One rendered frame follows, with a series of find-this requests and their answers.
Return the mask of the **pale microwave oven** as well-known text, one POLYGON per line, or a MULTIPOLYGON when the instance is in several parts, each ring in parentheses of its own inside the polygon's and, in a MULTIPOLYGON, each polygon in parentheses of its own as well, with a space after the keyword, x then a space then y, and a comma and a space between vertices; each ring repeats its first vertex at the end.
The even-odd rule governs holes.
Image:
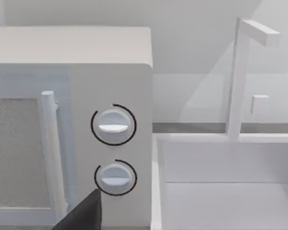
POLYGON ((70 83, 72 144, 78 197, 101 191, 102 230, 150 230, 152 218, 153 58, 146 27, 0 27, 0 65, 60 65, 70 83), (107 143, 94 119, 120 109, 131 120, 128 138, 107 143), (103 167, 129 169, 132 183, 121 194, 107 193, 103 167))

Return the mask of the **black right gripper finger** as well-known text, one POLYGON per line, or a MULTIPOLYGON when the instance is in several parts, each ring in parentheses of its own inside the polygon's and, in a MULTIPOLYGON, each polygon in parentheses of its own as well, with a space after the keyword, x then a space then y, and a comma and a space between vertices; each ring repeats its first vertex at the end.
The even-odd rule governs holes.
POLYGON ((51 230, 101 230, 101 191, 95 189, 51 230))

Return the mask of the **tall white tap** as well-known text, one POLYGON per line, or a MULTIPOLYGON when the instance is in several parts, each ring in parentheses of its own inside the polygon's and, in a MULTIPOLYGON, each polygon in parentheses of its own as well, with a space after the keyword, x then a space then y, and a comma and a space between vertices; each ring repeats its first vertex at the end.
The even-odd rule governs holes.
POLYGON ((226 134, 230 142, 240 138, 250 41, 254 40, 263 47, 278 47, 280 39, 279 31, 258 21, 241 17, 236 20, 226 119, 226 134))

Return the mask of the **large white microwave knob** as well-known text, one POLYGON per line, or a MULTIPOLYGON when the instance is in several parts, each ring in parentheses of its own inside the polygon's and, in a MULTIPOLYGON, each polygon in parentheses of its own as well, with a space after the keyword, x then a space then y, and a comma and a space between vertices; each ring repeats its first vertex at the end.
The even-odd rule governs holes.
POLYGON ((108 109, 97 114, 94 119, 94 131, 107 143, 124 142, 129 135, 131 120, 120 109, 108 109))

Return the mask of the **microwave door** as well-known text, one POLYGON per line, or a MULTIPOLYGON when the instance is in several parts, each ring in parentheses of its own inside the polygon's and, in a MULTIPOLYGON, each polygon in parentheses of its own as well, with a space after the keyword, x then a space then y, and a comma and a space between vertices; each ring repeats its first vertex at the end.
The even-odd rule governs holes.
POLYGON ((48 171, 41 93, 69 94, 60 65, 0 65, 0 225, 57 223, 48 171))

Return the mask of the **small white microwave knob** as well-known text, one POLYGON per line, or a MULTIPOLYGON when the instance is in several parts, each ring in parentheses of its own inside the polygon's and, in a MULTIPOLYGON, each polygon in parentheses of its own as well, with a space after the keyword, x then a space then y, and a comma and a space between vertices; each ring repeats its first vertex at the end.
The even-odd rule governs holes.
POLYGON ((107 193, 121 194, 129 189, 132 175, 127 167, 113 163, 101 169, 100 182, 107 193))

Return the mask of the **white sink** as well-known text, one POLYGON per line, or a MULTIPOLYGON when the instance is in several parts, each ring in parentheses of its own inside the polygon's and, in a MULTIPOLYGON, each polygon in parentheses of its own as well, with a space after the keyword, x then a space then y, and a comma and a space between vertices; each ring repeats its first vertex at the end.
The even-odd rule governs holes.
POLYGON ((288 134, 153 134, 155 230, 288 230, 288 134))

